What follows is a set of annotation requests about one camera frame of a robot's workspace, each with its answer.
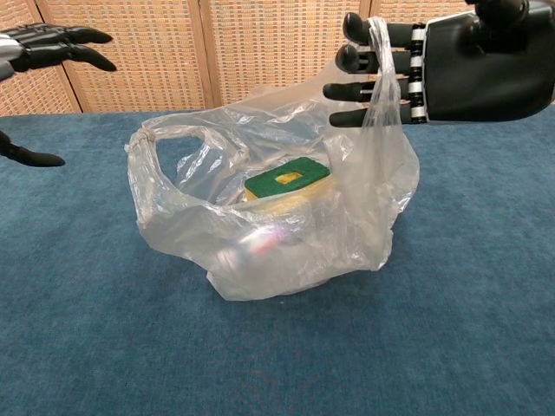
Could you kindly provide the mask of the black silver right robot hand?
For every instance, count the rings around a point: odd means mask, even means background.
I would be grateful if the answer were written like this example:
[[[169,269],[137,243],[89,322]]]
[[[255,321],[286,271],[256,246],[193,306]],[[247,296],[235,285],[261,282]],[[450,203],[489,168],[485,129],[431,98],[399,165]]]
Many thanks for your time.
[[[554,3],[472,1],[426,23],[389,23],[403,124],[501,122],[554,100]]]

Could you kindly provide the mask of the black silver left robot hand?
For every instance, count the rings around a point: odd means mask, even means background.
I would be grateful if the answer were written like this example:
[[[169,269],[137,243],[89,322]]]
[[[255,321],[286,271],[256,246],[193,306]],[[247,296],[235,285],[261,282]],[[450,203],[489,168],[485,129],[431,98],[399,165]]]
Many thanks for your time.
[[[113,37],[82,26],[31,23],[1,31],[1,80],[29,70],[56,67],[65,61],[85,62],[105,72],[117,67],[90,43],[105,44]]]

